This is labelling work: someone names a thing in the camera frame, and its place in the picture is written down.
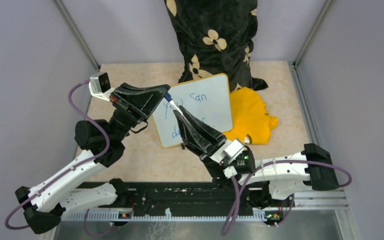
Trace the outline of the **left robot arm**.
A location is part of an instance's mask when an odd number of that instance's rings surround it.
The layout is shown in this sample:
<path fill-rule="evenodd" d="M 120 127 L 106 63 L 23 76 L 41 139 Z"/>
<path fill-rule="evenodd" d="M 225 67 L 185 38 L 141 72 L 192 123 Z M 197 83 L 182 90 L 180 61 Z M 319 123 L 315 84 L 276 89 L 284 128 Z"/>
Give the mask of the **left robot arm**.
<path fill-rule="evenodd" d="M 85 85 L 92 96 L 113 104 L 115 111 L 110 120 L 94 120 L 84 114 L 75 126 L 75 141 L 81 153 L 42 183 L 15 191 L 26 226 L 38 235 L 52 230 L 62 218 L 72 214 L 96 207 L 132 206 L 129 190 L 119 178 L 79 192 L 76 188 L 122 157 L 123 139 L 135 133 L 138 124 L 147 122 L 170 90 L 167 84 L 135 87 L 123 83 L 112 88 L 107 80 L 87 80 Z"/>

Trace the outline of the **yellow-framed whiteboard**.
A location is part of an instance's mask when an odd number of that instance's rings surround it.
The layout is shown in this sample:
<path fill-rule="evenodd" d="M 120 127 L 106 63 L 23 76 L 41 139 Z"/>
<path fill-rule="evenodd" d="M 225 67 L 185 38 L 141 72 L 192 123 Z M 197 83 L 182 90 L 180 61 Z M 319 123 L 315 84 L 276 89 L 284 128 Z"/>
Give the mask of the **yellow-framed whiteboard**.
<path fill-rule="evenodd" d="M 196 118 L 220 132 L 233 128 L 228 77 L 224 73 L 179 83 L 170 88 L 171 99 Z M 182 142 L 174 107 L 163 99 L 153 112 L 160 143 L 169 148 Z"/>

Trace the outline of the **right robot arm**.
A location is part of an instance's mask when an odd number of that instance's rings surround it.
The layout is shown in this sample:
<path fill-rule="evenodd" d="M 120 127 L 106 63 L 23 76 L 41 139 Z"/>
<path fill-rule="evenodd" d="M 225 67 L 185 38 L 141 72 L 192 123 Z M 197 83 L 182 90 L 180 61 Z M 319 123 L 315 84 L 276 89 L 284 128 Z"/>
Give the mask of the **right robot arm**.
<path fill-rule="evenodd" d="M 306 143 L 302 151 L 257 160 L 247 145 L 238 139 L 227 139 L 183 106 L 176 107 L 173 114 L 182 146 L 199 157 L 219 185 L 235 181 L 237 186 L 244 187 L 267 182 L 268 188 L 261 193 L 267 206 L 275 206 L 297 192 L 340 188 L 331 154 L 317 144 Z"/>

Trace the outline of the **blue marker cap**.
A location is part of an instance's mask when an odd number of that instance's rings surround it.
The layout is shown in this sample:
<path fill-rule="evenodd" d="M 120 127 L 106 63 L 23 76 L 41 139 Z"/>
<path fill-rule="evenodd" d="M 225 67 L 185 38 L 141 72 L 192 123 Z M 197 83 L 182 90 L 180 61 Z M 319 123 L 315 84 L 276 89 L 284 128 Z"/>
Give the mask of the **blue marker cap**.
<path fill-rule="evenodd" d="M 167 102 L 172 102 L 173 101 L 173 99 L 172 99 L 172 97 L 171 97 L 171 95 L 169 93 L 166 93 L 164 95 L 164 98 L 166 99 Z"/>

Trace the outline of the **white marker pen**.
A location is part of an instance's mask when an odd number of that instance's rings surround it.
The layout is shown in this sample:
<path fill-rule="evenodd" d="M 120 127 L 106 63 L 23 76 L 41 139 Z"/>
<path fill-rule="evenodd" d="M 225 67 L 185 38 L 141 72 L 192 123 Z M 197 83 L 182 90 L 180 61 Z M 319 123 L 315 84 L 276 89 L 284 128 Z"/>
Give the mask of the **white marker pen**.
<path fill-rule="evenodd" d="M 171 100 L 170 105 L 173 107 L 174 110 L 178 111 L 182 118 L 185 118 L 184 112 L 180 109 L 180 107 L 175 103 L 174 100 Z"/>

